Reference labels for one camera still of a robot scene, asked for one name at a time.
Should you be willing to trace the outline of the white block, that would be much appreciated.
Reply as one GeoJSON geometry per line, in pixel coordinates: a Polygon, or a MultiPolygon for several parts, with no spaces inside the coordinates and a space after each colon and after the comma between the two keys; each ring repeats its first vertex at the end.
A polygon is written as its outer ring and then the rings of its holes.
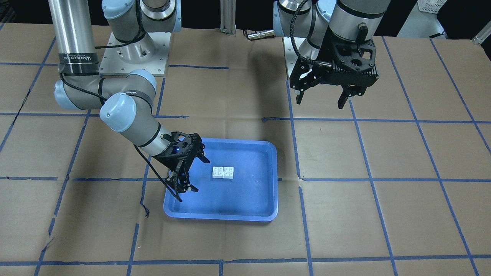
{"type": "Polygon", "coordinates": [[[234,167],[223,167],[222,171],[223,179],[233,179],[234,178],[234,167]]]}
{"type": "Polygon", "coordinates": [[[214,166],[212,168],[212,178],[213,179],[223,179],[223,167],[214,166]]]}

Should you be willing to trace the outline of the blue plastic tray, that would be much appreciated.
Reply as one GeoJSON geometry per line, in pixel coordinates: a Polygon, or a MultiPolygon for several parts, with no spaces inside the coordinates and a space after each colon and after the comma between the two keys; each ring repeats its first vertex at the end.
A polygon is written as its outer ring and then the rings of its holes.
{"type": "Polygon", "coordinates": [[[164,212],[172,218],[270,222],[278,214],[277,149],[268,141],[203,138],[204,164],[195,161],[190,182],[198,192],[165,193],[164,212]],[[214,166],[234,167],[233,179],[213,179],[214,166]]]}

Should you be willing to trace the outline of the centre aluminium post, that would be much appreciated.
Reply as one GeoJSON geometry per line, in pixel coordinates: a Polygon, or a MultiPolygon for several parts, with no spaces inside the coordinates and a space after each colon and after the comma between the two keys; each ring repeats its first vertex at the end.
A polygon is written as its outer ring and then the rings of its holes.
{"type": "Polygon", "coordinates": [[[220,32],[228,36],[236,35],[236,1],[220,1],[220,32]]]}

